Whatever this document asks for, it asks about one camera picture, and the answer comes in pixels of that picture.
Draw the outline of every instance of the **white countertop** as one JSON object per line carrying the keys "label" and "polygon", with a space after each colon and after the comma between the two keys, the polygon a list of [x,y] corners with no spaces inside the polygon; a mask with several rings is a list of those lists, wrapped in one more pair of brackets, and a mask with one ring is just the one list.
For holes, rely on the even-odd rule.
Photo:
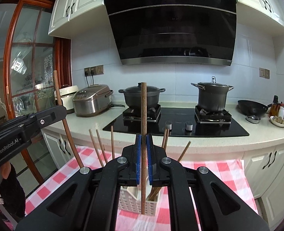
{"label": "white countertop", "polygon": [[[187,102],[160,102],[161,107],[183,107],[194,108],[195,103]],[[232,117],[250,134],[245,137],[169,137],[168,148],[169,153],[181,153],[182,148],[186,146],[188,141],[191,145],[187,150],[189,154],[218,154],[229,152],[244,152],[284,143],[284,128],[274,126],[267,115],[265,115],[259,124],[252,124],[245,119],[245,116],[236,109],[236,105],[227,105],[226,110],[230,112]],[[96,137],[96,129],[99,130],[103,144],[111,145],[111,132],[103,131],[102,128],[108,125],[112,120],[117,118],[124,108],[111,108],[108,111],[95,117],[77,117],[75,113],[67,115],[66,119],[72,134],[77,140],[91,142],[89,129],[92,130]],[[65,135],[62,121],[54,123],[45,129]],[[124,146],[135,142],[134,134],[114,132],[115,151]],[[153,136],[153,143],[161,146],[162,136]]]}

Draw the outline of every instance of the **black range hood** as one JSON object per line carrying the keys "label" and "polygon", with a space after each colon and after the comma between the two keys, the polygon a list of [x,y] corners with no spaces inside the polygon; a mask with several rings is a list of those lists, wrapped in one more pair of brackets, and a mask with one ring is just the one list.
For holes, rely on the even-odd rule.
{"label": "black range hood", "polygon": [[104,0],[123,64],[230,66],[236,0]]}

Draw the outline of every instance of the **stove knob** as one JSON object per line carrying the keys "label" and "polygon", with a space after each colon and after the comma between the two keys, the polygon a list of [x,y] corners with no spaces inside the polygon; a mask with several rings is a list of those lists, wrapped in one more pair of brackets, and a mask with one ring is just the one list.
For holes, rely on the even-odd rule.
{"label": "stove knob", "polygon": [[186,122],[186,131],[192,131],[193,129],[193,124],[192,122]]}
{"label": "stove knob", "polygon": [[172,130],[172,122],[171,121],[166,121],[165,122],[165,128],[168,130]]}

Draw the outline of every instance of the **white tile backsplash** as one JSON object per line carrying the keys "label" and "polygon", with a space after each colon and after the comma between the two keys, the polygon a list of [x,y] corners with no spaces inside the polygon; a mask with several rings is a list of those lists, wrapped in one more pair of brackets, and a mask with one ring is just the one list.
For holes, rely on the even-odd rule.
{"label": "white tile backsplash", "polygon": [[[72,39],[72,80],[80,89],[87,86],[84,68],[104,65],[104,74],[94,76],[95,83],[107,84],[114,90],[113,100],[123,101],[118,93],[147,82],[165,88],[160,101],[197,102],[198,89],[190,83],[210,82],[215,76],[218,83],[235,88],[228,93],[228,103],[239,99],[271,103],[276,92],[276,61],[272,38],[263,32],[241,24],[237,25],[233,61],[230,67],[205,64],[153,63],[122,65],[109,24]],[[270,79],[259,77],[259,67],[270,70]]]}

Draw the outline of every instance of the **pink checkered tablecloth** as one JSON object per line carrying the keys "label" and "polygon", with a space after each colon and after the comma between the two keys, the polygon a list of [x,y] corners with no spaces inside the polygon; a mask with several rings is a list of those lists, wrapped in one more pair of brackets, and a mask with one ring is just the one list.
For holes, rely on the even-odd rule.
{"label": "pink checkered tablecloth", "polygon": [[[85,166],[91,169],[100,167],[100,163],[93,148],[78,146],[78,152]],[[106,152],[108,160],[112,159],[110,152]],[[200,166],[208,167],[219,179],[231,188],[245,203],[256,213],[256,204],[245,177],[240,160],[207,161],[207,162],[181,162],[183,166],[197,169]],[[75,158],[66,163],[59,171],[42,184],[26,201],[26,213],[29,214],[61,184],[78,171],[78,163]],[[170,230],[170,213],[168,190],[162,188],[158,208],[155,216],[139,215],[124,210],[118,210],[116,231],[168,231]]]}

